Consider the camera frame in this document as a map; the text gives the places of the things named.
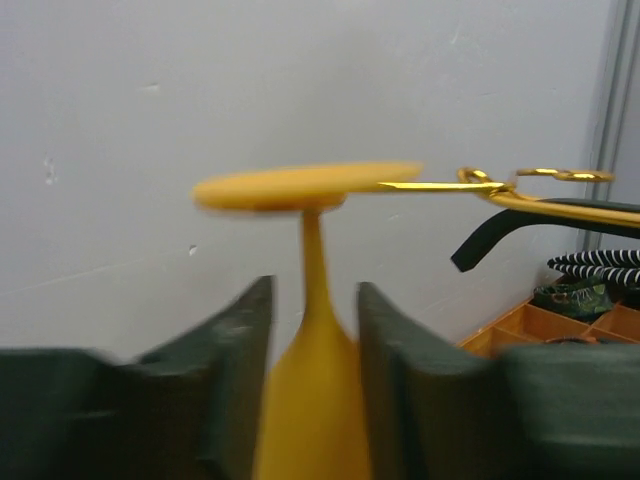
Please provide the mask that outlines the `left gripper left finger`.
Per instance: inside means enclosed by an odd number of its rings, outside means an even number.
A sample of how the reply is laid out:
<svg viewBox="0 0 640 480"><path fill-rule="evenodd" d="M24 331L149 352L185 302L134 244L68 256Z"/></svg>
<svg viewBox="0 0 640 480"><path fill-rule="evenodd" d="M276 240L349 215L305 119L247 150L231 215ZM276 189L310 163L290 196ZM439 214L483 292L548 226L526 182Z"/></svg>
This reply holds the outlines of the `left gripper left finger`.
<svg viewBox="0 0 640 480"><path fill-rule="evenodd" d="M273 280L119 364L79 348L1 352L5 479L248 479Z"/></svg>

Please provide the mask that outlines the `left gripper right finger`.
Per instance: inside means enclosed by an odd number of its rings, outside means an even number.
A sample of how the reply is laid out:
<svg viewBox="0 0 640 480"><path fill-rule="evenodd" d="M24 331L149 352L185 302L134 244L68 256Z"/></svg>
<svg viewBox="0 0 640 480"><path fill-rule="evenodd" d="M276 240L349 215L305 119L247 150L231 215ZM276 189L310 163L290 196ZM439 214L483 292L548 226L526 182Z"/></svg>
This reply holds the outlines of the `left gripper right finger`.
<svg viewBox="0 0 640 480"><path fill-rule="evenodd" d="M540 344L482 358L357 292L376 479L635 479L639 350Z"/></svg>

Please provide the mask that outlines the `orange goblet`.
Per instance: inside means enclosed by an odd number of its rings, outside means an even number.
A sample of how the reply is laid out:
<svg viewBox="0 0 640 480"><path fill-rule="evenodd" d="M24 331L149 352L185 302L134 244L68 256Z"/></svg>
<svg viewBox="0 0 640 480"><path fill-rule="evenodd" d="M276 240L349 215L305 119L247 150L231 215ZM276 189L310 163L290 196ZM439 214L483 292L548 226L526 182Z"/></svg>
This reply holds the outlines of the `orange goblet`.
<svg viewBox="0 0 640 480"><path fill-rule="evenodd" d="M193 187L202 209L300 216L304 313L266 381L254 478L371 478L359 345L332 306L321 216L351 193L411 181L422 169L412 161L307 165L218 176Z"/></svg>

